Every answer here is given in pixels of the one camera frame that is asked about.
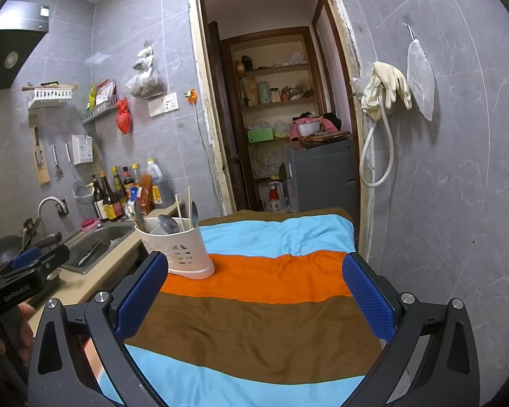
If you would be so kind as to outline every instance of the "green box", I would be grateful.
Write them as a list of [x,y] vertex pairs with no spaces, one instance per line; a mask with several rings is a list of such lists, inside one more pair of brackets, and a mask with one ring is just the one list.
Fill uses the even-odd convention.
[[269,129],[249,130],[247,131],[249,142],[262,142],[264,140],[273,140],[274,131]]

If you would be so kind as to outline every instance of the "gray refrigerator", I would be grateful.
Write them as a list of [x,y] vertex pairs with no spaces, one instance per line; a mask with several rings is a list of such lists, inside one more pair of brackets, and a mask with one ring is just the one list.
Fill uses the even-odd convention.
[[291,213],[341,207],[357,216],[358,167],[353,145],[349,136],[329,143],[292,142],[283,149]]

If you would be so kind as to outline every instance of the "range hood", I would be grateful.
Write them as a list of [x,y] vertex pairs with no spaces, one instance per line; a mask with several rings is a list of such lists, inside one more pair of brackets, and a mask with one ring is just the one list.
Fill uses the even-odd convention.
[[49,6],[8,0],[0,10],[0,90],[9,89],[20,68],[49,32]]

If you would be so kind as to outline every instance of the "blue gripper pad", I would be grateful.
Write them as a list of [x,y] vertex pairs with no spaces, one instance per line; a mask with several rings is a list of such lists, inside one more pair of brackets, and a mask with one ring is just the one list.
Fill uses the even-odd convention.
[[117,310],[115,334],[121,340],[136,335],[168,276],[168,259],[159,254]]
[[373,334],[389,343],[396,333],[396,328],[394,313],[386,299],[351,254],[346,255],[343,259],[341,271],[343,280],[349,287]]
[[21,255],[18,255],[11,262],[11,270],[24,268],[25,266],[30,265],[32,262],[38,260],[42,256],[42,251],[35,246],[31,247],[28,251],[23,252]]

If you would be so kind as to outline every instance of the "cutting board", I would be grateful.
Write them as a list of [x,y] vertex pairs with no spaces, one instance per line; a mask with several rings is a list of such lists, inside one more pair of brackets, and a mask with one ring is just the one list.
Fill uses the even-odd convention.
[[348,134],[351,134],[351,132],[339,131],[339,132],[334,132],[334,133],[329,133],[329,134],[321,134],[319,136],[315,136],[314,134],[312,134],[311,136],[306,136],[302,140],[304,140],[304,141],[306,140],[309,142],[324,142],[324,141],[327,141],[330,139],[338,138],[340,136],[347,136]]
[[34,159],[34,167],[36,168],[36,175],[38,176],[38,183],[51,182],[49,171],[47,170],[47,162],[45,161],[45,153],[39,138],[37,136],[37,127],[31,127],[32,131],[32,158]]

